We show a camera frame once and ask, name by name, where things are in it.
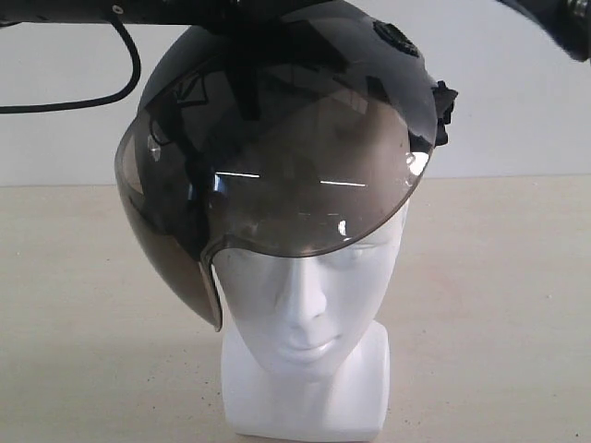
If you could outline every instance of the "mannequin face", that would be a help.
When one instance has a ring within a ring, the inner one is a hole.
[[[238,331],[269,373],[331,377],[375,318],[400,250],[408,206],[376,232],[307,258],[220,252],[214,267]]]

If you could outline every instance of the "mannequin neck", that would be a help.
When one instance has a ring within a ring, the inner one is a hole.
[[[237,434],[299,441],[368,441],[380,432],[390,392],[385,328],[373,322],[333,377],[277,377],[255,360],[235,325],[223,340],[223,402]]]

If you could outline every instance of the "white wall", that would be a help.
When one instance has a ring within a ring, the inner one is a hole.
[[[534,25],[493,0],[356,0],[415,41],[431,75],[458,89],[452,143],[429,175],[589,174],[591,66],[569,59]],[[130,27],[144,65],[124,102],[57,114],[0,115],[0,186],[111,184],[119,139],[143,84],[182,27]],[[130,74],[103,25],[0,31],[0,103],[106,95]]]

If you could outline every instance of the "mannequin nose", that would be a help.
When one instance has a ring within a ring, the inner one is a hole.
[[[314,258],[291,260],[288,267],[279,303],[287,323],[302,328],[326,312],[326,295]]]

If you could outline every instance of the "black helmet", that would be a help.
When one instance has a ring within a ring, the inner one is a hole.
[[[191,28],[116,154],[123,206],[154,268],[220,330],[217,252],[311,257],[372,233],[447,142],[456,95],[398,29],[346,2]]]

